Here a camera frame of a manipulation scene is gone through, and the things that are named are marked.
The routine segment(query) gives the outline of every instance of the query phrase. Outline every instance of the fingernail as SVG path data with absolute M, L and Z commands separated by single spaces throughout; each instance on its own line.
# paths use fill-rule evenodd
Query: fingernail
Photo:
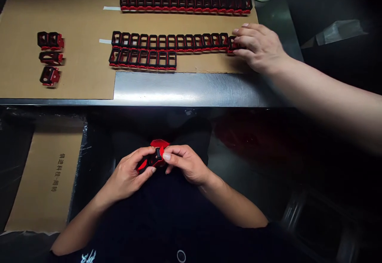
M 169 160 L 171 158 L 171 155 L 169 153 L 163 153 L 163 158 L 165 160 Z

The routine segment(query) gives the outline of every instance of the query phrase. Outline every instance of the person's left hand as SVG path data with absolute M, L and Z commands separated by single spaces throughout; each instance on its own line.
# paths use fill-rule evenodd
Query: person's left hand
M 145 183 L 156 171 L 148 167 L 142 174 L 138 174 L 136 166 L 139 161 L 149 154 L 155 153 L 154 147 L 139 148 L 121 159 L 111 177 L 99 191 L 99 196 L 107 204 L 130 197 Z

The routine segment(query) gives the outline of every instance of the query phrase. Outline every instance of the table surface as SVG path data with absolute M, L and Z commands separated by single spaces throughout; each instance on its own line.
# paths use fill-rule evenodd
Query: table surface
M 288 4 L 256 6 L 259 23 L 275 31 L 285 51 L 303 61 Z M 253 74 L 117 72 L 114 99 L 5 99 L 0 105 L 115 105 L 169 107 L 285 107 L 269 81 Z

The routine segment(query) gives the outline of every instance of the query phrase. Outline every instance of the cardboard box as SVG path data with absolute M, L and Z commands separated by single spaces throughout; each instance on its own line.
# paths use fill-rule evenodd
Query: cardboard box
M 0 97 L 48 99 L 112 99 L 115 70 L 109 66 L 114 30 L 147 34 L 231 34 L 249 16 L 150 14 L 104 10 L 119 0 L 7 0 L 0 15 Z M 39 82 L 44 65 L 38 57 L 39 31 L 65 38 L 65 65 L 56 89 Z M 241 73 L 243 61 L 222 53 L 179 55 L 176 72 Z
M 65 228 L 83 128 L 81 119 L 70 117 L 42 117 L 36 123 L 6 231 L 50 233 Z

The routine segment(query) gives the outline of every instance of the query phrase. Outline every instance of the black shirt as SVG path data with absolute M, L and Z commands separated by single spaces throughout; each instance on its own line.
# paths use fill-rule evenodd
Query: black shirt
M 50 262 L 305 262 L 275 224 L 230 223 L 178 169 L 113 205 L 82 250 Z

